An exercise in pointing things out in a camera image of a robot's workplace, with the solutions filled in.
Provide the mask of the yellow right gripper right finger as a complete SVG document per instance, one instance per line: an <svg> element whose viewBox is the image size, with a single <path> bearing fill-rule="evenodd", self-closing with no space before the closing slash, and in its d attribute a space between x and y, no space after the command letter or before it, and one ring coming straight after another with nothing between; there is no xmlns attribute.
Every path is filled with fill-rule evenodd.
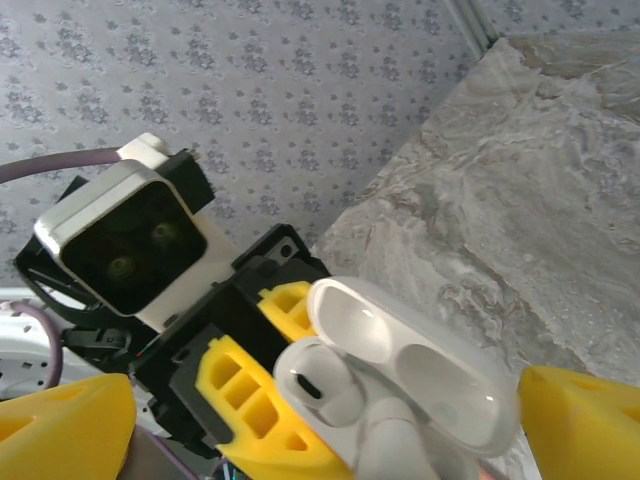
<svg viewBox="0 0 640 480"><path fill-rule="evenodd" d="M543 479L639 478L639 389L553 367L520 377L521 425Z"/></svg>

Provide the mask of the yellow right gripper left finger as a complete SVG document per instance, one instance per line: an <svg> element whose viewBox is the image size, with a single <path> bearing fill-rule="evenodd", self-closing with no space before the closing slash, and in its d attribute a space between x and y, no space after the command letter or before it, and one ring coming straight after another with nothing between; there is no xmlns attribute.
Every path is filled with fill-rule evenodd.
<svg viewBox="0 0 640 480"><path fill-rule="evenodd" d="M128 378L105 374L1 403L1 477L115 479L136 424Z"/></svg>

